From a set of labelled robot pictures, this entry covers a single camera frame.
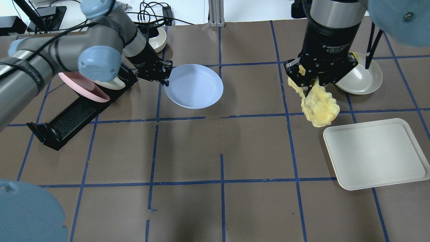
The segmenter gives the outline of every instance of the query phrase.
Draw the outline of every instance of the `white tray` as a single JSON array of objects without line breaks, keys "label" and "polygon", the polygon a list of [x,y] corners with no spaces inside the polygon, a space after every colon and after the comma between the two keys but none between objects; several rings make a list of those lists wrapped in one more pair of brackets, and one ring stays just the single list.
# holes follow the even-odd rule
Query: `white tray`
[{"label": "white tray", "polygon": [[323,137],[339,185],[346,190],[430,178],[430,165],[400,118],[329,127]]}]

